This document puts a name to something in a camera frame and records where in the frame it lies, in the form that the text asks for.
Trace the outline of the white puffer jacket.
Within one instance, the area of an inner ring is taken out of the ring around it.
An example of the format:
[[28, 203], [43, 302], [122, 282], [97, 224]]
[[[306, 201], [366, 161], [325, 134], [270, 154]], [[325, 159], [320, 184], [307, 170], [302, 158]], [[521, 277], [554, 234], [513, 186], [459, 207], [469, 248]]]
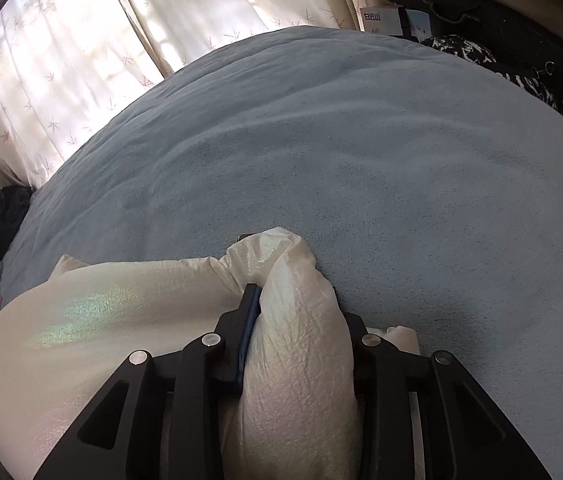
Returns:
[[0, 461], [32, 478], [130, 355], [149, 366], [211, 333], [248, 285], [262, 290], [244, 390], [219, 410], [230, 479], [353, 479], [362, 418], [335, 289], [299, 235], [275, 228], [222, 257], [78, 266], [0, 312]]

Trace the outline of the black white patterned bag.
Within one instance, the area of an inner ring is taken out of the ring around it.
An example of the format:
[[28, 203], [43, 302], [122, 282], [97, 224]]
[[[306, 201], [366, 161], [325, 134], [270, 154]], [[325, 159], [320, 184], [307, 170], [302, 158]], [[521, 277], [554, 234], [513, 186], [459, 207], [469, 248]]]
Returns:
[[457, 35], [430, 37], [423, 45], [481, 66], [522, 88], [563, 116], [563, 78], [553, 75], [553, 69], [520, 68], [497, 58], [488, 48]]

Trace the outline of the blue-grey bed blanket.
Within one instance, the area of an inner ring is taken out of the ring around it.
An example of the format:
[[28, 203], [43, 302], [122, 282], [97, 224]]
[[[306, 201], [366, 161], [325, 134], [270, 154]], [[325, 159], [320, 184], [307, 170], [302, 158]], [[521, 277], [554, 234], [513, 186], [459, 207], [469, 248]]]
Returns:
[[563, 479], [563, 117], [500, 76], [405, 40], [297, 27], [232, 44], [149, 90], [40, 188], [5, 260], [0, 459], [29, 479], [133, 349], [208, 330], [123, 284], [45, 307], [63, 255], [122, 278], [306, 241], [341, 304], [453, 351]]

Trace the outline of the black garment by window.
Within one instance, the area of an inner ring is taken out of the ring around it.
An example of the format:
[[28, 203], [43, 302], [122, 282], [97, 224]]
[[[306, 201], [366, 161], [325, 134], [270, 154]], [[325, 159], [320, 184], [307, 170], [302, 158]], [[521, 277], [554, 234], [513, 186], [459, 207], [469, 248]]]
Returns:
[[33, 188], [9, 185], [0, 188], [0, 259], [8, 251], [31, 204]]

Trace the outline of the white cardboard box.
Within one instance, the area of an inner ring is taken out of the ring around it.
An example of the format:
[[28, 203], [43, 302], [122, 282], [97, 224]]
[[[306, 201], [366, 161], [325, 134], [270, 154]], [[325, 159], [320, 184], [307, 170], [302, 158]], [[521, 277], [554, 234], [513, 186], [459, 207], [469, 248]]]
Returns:
[[364, 32], [385, 36], [401, 36], [399, 9], [395, 6], [371, 6], [359, 10]]

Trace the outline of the white floral curtain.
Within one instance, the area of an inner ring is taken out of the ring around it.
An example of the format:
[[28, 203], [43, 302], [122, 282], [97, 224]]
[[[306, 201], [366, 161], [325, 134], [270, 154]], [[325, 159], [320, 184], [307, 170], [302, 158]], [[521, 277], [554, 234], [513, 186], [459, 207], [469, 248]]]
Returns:
[[0, 187], [38, 188], [126, 105], [270, 30], [359, 27], [366, 0], [0, 0]]

